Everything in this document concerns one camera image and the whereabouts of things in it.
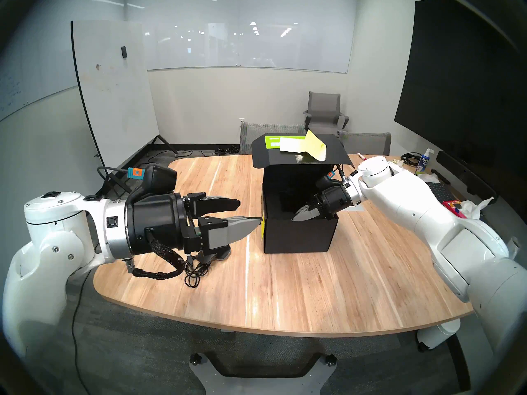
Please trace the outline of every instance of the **yellow paper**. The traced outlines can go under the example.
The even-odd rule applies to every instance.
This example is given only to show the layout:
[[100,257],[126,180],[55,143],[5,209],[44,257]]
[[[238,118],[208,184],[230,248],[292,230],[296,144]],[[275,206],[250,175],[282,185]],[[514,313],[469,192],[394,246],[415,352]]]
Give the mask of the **yellow paper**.
[[307,152],[318,161],[326,161],[326,144],[313,134],[307,131],[306,138],[280,138],[280,151],[292,153]]
[[326,161],[326,144],[320,141],[311,130],[307,131],[304,147],[318,161]]

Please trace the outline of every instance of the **whiteboard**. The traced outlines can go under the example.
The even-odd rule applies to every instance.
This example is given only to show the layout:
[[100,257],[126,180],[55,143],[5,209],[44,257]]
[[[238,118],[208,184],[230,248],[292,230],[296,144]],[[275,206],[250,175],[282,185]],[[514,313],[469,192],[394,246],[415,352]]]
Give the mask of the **whiteboard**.
[[123,6],[123,0],[39,0],[0,54],[0,120],[76,86],[70,21],[123,20]]
[[120,167],[159,135],[142,26],[126,21],[73,21],[71,28],[78,86],[95,145],[104,165]]
[[346,73],[356,1],[127,0],[133,6],[125,19],[143,24],[149,70],[253,66]]

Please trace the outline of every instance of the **green label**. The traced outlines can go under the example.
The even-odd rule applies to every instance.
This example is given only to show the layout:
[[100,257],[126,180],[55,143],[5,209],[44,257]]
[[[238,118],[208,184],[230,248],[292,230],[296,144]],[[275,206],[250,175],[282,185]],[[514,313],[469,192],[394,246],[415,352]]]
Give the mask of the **green label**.
[[301,138],[304,139],[306,136],[265,136],[265,146],[268,149],[279,149],[280,148],[280,137],[287,138]]

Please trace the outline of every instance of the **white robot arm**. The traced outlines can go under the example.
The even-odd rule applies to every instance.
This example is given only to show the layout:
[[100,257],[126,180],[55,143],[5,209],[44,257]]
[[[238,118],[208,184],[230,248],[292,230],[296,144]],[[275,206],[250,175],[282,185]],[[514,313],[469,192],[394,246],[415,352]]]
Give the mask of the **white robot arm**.
[[505,243],[484,222],[455,216],[424,181],[382,156],[342,181],[317,185],[324,189],[294,220],[332,216],[369,199],[429,247],[434,269],[461,301],[471,302],[494,350],[516,327],[527,309],[527,271],[508,259]]
[[[66,307],[68,278],[122,259],[130,276],[158,280],[179,275],[184,261],[208,264],[226,259],[229,244],[253,231],[261,218],[214,218],[207,213],[236,210],[240,201],[174,193],[176,172],[157,164],[126,201],[110,201],[76,192],[49,192],[25,204],[31,242],[13,257],[3,297],[3,330],[20,357],[37,349],[51,334]],[[93,217],[101,253],[95,253],[86,213]],[[198,220],[198,227],[193,220]],[[134,266],[135,254],[154,252],[174,266],[170,273]]]

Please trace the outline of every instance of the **chair armrest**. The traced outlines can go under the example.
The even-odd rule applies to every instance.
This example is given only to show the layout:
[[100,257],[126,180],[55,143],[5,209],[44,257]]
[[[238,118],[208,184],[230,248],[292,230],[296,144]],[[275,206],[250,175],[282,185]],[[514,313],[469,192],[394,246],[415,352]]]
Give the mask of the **chair armrest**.
[[346,128],[346,124],[348,124],[349,116],[346,116],[343,113],[339,113],[338,115],[344,117],[344,125],[342,126],[342,130],[344,130]]
[[309,122],[311,121],[313,116],[311,113],[308,113],[307,110],[304,112],[304,114],[306,115],[306,121],[304,122],[304,128],[307,131],[307,126],[309,126]]

